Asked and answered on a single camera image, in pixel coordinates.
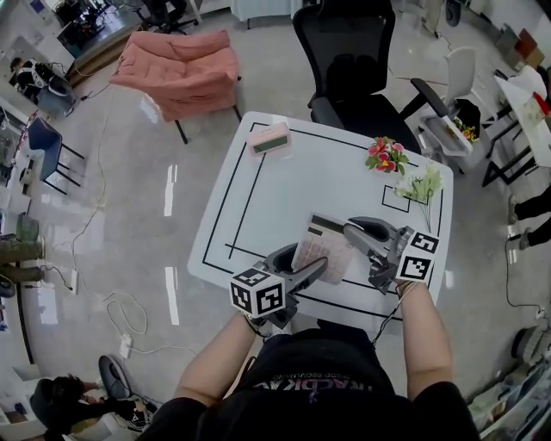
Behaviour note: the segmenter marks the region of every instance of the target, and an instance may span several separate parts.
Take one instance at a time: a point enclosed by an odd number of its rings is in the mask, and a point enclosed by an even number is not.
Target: table top
[[[551,167],[551,132],[548,125],[545,121],[542,121],[537,126],[532,126],[524,120],[523,112],[521,111],[523,105],[529,100],[530,93],[502,78],[496,77],[496,81],[515,115],[517,115],[518,122],[523,128],[526,138],[528,138],[536,164],[541,167]]]
[[[281,121],[290,129],[291,154],[281,149],[253,156],[246,147],[247,134]],[[252,266],[285,245],[300,242],[312,212],[343,221],[353,216],[378,217],[395,227],[409,225],[427,232],[419,204],[393,192],[401,175],[366,167],[372,143],[370,138],[334,127],[247,113],[205,209],[189,258],[189,272],[227,288],[233,272]],[[444,165],[412,152],[406,154],[411,161],[406,172],[434,164],[442,176],[443,188],[434,195],[430,211],[431,231],[441,239],[429,283],[436,302],[448,254],[453,174]],[[396,307],[397,296],[394,287],[393,294],[381,294],[369,283],[368,273],[367,257],[354,250],[344,280],[339,285],[315,282],[298,295],[299,311],[368,331],[378,329]],[[400,321],[397,312],[395,323]]]

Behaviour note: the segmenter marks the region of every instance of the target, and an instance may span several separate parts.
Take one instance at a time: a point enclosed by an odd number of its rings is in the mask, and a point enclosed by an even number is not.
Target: pink armchair
[[[175,121],[235,105],[238,59],[225,30],[212,34],[167,35],[134,32],[119,58],[111,84],[142,90]]]

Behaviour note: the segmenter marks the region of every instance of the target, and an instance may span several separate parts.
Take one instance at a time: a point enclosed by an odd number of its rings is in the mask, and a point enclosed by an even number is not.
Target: blue chair
[[[68,177],[63,171],[58,167],[63,167],[64,169],[70,170],[69,167],[63,165],[59,162],[59,155],[61,154],[61,149],[64,148],[69,152],[77,155],[79,158],[85,159],[83,155],[78,152],[75,152],[68,146],[63,143],[63,137],[57,130],[50,126],[41,118],[36,118],[28,128],[28,146],[31,150],[43,150],[44,151],[44,160],[42,162],[42,170],[40,171],[40,180],[56,189],[59,193],[67,195],[62,189],[59,189],[52,183],[49,183],[47,179],[53,173],[59,173],[62,177],[67,179],[69,182],[74,183],[78,187],[80,184]]]

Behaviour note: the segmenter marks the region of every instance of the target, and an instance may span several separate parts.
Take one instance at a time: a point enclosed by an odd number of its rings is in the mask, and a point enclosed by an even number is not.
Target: glossy floor
[[[191,32],[228,29],[238,54],[243,80],[238,86],[239,108],[309,120],[306,107],[313,76],[288,18],[253,21],[253,28],[224,12],[205,16]],[[397,109],[416,95],[409,77],[430,80],[444,94],[450,48],[472,46],[477,51],[475,89],[496,107],[498,86],[492,73],[504,64],[491,42],[472,25],[442,25],[448,39],[425,33],[418,17],[398,15],[390,49],[384,94]],[[108,81],[110,66],[90,78],[81,95],[98,92]],[[416,127],[415,116],[408,123]],[[46,236],[49,263],[69,276],[71,243],[92,215],[85,232],[74,241],[81,274],[77,295],[64,288],[59,276],[48,273],[40,289],[24,293],[30,343],[36,362],[48,375],[71,372],[97,378],[102,354],[118,354],[121,339],[105,308],[119,299],[130,324],[142,332],[145,317],[128,295],[105,301],[112,292],[132,294],[147,312],[147,333],[133,333],[134,347],[153,351],[133,353],[126,361],[132,385],[143,394],[166,400],[183,369],[232,315],[224,289],[191,276],[186,265],[203,210],[218,171],[238,127],[228,109],[183,121],[186,146],[174,123],[163,122],[144,94],[110,86],[82,102],[73,115],[56,123],[64,142],[84,154],[85,161],[65,161],[82,183],[63,179],[68,196],[41,183],[32,188],[30,214]],[[522,136],[517,146],[522,145]],[[497,154],[511,150],[499,149]],[[445,287],[438,307],[448,328],[455,355],[455,379],[470,394],[493,378],[507,363],[516,331],[534,322],[533,308],[512,308],[505,300],[505,251],[508,189],[499,182],[482,189],[486,163],[474,173],[455,179],[454,220]],[[521,199],[534,196],[548,182],[536,171],[511,188]],[[523,222],[522,227],[541,220]],[[516,252],[511,267],[511,298],[548,303],[549,244]],[[127,330],[119,306],[109,307],[119,327]],[[299,326],[312,321],[298,319]],[[404,393],[402,339],[384,335],[377,351],[398,392]]]

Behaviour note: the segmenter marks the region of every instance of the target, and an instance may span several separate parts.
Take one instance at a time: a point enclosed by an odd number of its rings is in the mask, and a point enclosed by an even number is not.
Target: person
[[[522,203],[518,203],[515,195],[509,197],[509,225],[514,225],[518,221],[530,217],[541,216],[545,213],[551,213],[551,186],[539,196],[533,197]],[[551,218],[535,231],[532,231],[531,228],[526,228],[523,236],[519,240],[518,247],[521,250],[525,250],[526,248],[541,245],[550,240]]]
[[[71,86],[63,78],[56,76],[47,65],[33,59],[23,61],[15,57],[9,67],[15,73],[19,91],[44,111],[58,112],[61,109],[65,116],[72,113],[75,100]],[[55,90],[61,90],[61,95],[53,93],[50,85]]]
[[[134,401],[113,398],[97,401],[86,395],[99,388],[96,383],[83,382],[71,375],[58,376],[54,380],[41,379],[31,396],[30,405],[36,418],[49,431],[48,438],[61,439],[61,434],[79,433],[106,413],[115,412],[128,421],[134,418],[134,409],[137,408]]]
[[[44,271],[37,267],[17,268],[15,262],[44,258],[44,239],[38,242],[20,242],[16,239],[0,240],[0,275],[13,283],[38,282]]]
[[[259,333],[235,314],[182,374],[139,441],[480,439],[452,383],[447,333],[422,283],[401,284],[407,398],[393,391],[363,330],[319,329],[267,339],[232,394]]]

